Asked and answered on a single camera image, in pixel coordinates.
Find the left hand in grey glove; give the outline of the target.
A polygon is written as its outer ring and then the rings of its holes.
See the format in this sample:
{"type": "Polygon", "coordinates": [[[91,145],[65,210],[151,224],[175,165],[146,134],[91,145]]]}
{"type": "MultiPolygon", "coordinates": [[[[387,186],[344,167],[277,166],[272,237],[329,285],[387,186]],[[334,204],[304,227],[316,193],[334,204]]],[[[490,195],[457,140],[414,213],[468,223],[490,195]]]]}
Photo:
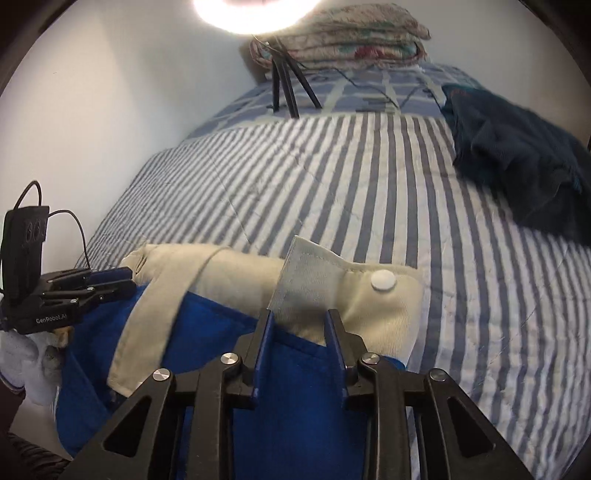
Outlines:
{"type": "Polygon", "coordinates": [[[55,403],[73,327],[29,335],[1,333],[1,380],[12,390],[24,391],[39,406],[55,403]]]}

